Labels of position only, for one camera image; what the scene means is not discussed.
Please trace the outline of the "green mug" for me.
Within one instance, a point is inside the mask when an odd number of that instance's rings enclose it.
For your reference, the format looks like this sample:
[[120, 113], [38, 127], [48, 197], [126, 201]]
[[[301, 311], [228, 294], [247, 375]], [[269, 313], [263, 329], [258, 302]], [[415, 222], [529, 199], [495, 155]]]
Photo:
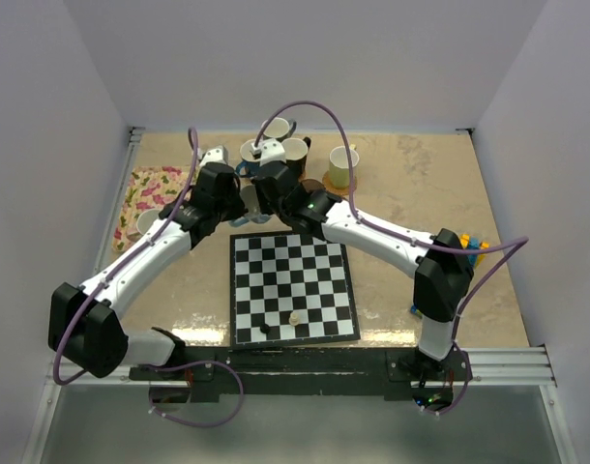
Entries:
[[339, 183], [337, 177], [340, 175], [348, 175], [350, 179], [355, 177], [359, 160], [360, 157], [354, 145], [349, 146], [349, 151], [346, 151], [344, 146], [334, 148], [329, 154], [328, 168], [330, 174], [335, 177], [334, 183], [336, 185]]

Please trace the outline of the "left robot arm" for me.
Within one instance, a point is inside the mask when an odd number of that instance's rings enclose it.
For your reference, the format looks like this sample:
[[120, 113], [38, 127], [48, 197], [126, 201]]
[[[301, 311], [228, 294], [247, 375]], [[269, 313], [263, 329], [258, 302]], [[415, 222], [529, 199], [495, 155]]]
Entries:
[[147, 234], [113, 264], [78, 286], [63, 283], [54, 290], [47, 343], [56, 361], [68, 359], [98, 378], [125, 364], [152, 365], [164, 379], [184, 372], [181, 339], [159, 328], [126, 333], [121, 318], [170, 264], [246, 208], [235, 170], [223, 163], [206, 164], [183, 193], [186, 200], [167, 205]]

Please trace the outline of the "teal grey mug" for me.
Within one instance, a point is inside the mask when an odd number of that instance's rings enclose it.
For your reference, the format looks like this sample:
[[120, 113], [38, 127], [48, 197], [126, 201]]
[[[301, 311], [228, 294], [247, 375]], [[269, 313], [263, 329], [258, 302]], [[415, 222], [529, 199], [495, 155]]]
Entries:
[[262, 140], [276, 139], [279, 142], [290, 138], [297, 129], [297, 122], [294, 119], [276, 117], [269, 123], [262, 133]]

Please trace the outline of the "pink mug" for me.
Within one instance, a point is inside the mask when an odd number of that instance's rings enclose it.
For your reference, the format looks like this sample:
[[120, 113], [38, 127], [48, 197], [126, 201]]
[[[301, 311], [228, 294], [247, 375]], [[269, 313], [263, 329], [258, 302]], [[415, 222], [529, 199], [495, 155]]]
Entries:
[[144, 236], [151, 228], [153, 222], [159, 218], [159, 209], [149, 209], [142, 211], [135, 218], [126, 231], [126, 238], [131, 242], [136, 242]]

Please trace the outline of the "dark blue mug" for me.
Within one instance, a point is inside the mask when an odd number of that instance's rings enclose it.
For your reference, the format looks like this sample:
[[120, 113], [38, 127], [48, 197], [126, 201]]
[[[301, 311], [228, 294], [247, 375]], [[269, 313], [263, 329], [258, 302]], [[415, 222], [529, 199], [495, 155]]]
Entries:
[[254, 140], [246, 141], [240, 147], [241, 161], [237, 164], [235, 171], [240, 178], [253, 178], [260, 168], [260, 157], [253, 153]]

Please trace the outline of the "black mug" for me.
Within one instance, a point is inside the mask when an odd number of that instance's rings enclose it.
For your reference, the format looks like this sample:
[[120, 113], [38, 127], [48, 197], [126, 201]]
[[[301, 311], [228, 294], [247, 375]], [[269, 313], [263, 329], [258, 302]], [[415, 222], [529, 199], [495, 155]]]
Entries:
[[288, 168], [302, 179], [306, 174], [306, 165], [311, 146], [311, 138], [289, 137], [281, 143], [285, 151], [285, 162]]

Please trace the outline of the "light blue mug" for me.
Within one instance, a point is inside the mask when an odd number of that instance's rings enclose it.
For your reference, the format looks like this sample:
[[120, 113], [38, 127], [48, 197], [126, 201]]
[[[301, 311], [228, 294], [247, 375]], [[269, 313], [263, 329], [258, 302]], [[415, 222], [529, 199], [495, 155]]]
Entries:
[[246, 212], [236, 219], [230, 220], [228, 224], [231, 227], [240, 227], [247, 223], [264, 224], [272, 216], [261, 212], [259, 199], [254, 185], [247, 185], [240, 191], [240, 196], [246, 207]]

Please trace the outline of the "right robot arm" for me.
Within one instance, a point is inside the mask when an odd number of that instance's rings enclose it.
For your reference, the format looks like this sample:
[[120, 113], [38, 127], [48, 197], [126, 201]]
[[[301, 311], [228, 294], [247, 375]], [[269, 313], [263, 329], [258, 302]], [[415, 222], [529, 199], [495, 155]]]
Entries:
[[407, 232], [363, 213], [316, 181], [301, 182], [283, 161], [260, 167], [252, 181], [261, 211], [276, 215], [294, 232], [354, 247], [413, 279], [413, 303], [423, 314], [415, 353], [398, 361], [421, 382], [451, 367], [457, 319], [474, 271], [456, 233]]

